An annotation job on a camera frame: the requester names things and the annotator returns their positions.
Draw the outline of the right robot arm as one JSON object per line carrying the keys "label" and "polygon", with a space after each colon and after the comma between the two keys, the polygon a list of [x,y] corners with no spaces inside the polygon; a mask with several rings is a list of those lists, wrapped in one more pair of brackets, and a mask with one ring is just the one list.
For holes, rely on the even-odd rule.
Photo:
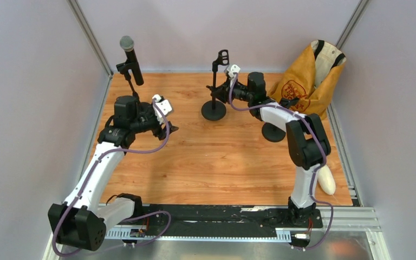
{"label": "right robot arm", "polygon": [[320,117],[316,114],[302,114],[291,111],[297,100],[273,100],[265,89],[263,73],[248,74],[246,84],[238,81],[238,73],[227,72],[226,80],[220,85],[212,81],[207,86],[211,100],[203,104],[202,116],[218,121],[226,115],[226,105],[239,111],[234,100],[245,101],[245,111],[262,121],[262,135],[271,142],[287,140],[291,161],[296,166],[295,183],[288,199],[288,209],[283,217],[291,226],[309,224],[316,217],[316,185],[333,194],[335,180],[327,166],[331,153],[330,143]]}

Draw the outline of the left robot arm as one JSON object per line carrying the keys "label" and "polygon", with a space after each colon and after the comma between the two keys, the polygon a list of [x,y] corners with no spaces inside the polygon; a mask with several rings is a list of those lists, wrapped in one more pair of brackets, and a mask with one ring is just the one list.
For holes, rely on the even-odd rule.
{"label": "left robot arm", "polygon": [[148,219],[144,214],[141,197],[129,193],[99,207],[101,196],[114,170],[126,154],[133,153],[130,145],[136,135],[152,132],[162,141],[151,154],[162,149],[169,136],[178,128],[167,117],[174,108],[170,101],[155,94],[151,102],[141,102],[136,96],[120,96],[114,103],[114,113],[100,132],[94,155],[84,174],[71,193],[60,204],[48,211],[53,232],[52,250],[60,257],[70,257],[81,250],[96,251],[107,232],[120,224],[138,224]]}

